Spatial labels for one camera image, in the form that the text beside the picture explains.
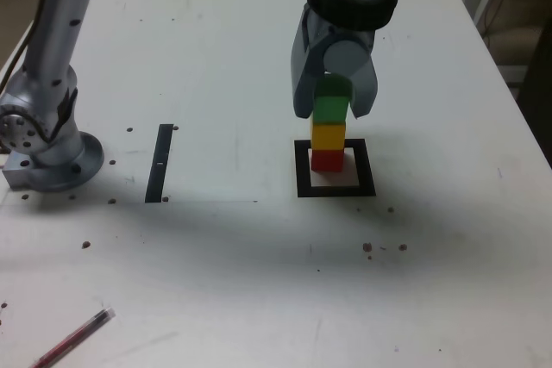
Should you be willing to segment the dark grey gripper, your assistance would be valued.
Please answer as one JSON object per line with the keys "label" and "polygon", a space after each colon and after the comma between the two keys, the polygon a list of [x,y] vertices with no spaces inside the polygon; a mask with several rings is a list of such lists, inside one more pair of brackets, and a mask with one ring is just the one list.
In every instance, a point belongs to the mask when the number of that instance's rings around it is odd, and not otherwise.
{"label": "dark grey gripper", "polygon": [[[327,37],[338,41],[328,47]],[[372,60],[374,40],[374,31],[359,32],[337,27],[324,20],[306,3],[292,45],[292,101],[295,115],[304,119],[311,116],[314,90],[324,69],[332,75],[347,79],[351,84],[350,107],[354,117],[369,114],[378,91]]]}

